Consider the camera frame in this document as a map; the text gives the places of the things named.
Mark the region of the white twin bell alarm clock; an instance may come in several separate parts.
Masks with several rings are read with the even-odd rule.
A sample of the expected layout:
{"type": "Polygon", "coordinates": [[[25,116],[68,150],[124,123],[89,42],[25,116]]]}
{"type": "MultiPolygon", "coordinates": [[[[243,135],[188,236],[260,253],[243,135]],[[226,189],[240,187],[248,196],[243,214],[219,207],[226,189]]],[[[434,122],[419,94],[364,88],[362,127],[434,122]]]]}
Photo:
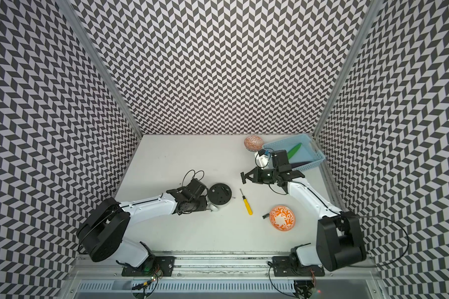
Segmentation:
{"type": "Polygon", "coordinates": [[[219,208],[227,205],[232,197],[232,190],[227,184],[216,183],[207,192],[208,209],[218,212],[219,208]]]}

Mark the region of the yellow handled screwdriver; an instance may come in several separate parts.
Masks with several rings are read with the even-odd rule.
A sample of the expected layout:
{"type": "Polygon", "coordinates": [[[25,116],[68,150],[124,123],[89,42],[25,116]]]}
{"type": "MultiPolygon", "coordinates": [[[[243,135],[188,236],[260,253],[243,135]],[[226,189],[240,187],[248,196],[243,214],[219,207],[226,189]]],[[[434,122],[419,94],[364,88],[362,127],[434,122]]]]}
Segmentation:
{"type": "Polygon", "coordinates": [[[243,202],[244,202],[244,205],[245,205],[245,207],[246,207],[246,210],[247,210],[248,214],[249,214],[250,216],[253,215],[253,211],[252,211],[251,206],[249,205],[249,202],[248,202],[247,197],[244,195],[242,189],[239,189],[239,190],[240,190],[240,193],[241,193],[241,195],[242,195],[242,199],[243,199],[243,202]]]}

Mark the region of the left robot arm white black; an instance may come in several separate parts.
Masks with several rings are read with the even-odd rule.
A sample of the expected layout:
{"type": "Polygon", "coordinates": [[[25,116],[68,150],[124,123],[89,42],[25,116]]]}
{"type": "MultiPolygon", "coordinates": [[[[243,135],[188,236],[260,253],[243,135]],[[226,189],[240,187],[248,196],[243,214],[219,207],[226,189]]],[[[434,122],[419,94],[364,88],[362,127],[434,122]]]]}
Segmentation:
{"type": "Polygon", "coordinates": [[[186,188],[168,190],[159,196],[132,202],[102,201],[79,226],[79,245],[94,262],[112,259],[120,265],[141,268],[152,258],[143,242],[128,239],[127,229],[158,216],[206,211],[207,197],[186,188]]]}

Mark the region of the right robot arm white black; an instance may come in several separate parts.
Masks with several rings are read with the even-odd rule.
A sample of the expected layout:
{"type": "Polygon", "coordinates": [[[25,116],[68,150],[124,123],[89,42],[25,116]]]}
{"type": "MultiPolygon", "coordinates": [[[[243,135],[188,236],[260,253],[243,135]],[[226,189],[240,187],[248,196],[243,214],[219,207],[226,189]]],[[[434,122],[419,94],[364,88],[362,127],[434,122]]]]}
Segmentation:
{"type": "Polygon", "coordinates": [[[240,174],[242,183],[277,185],[297,200],[317,224],[314,244],[298,245],[291,250],[295,267],[321,265],[332,272],[367,258],[359,218],[325,200],[300,171],[286,166],[276,169],[255,167],[240,174]]]}

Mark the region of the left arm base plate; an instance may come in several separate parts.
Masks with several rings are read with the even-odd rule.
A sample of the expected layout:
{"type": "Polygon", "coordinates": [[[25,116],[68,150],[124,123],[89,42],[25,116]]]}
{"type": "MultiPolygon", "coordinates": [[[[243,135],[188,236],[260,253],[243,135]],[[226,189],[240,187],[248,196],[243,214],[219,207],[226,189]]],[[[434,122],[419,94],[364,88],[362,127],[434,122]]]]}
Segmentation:
{"type": "Polygon", "coordinates": [[[123,277],[171,277],[175,266],[174,256],[153,256],[149,257],[138,267],[123,266],[121,276],[123,277]]]}

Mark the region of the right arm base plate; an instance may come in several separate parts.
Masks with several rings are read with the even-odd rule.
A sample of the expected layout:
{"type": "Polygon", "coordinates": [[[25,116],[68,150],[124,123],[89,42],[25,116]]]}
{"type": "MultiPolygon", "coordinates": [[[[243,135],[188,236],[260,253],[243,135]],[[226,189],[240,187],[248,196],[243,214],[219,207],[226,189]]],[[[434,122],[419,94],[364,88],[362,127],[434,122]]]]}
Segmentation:
{"type": "Polygon", "coordinates": [[[275,277],[324,277],[325,271],[319,265],[301,265],[290,256],[273,256],[271,268],[275,277]]]}

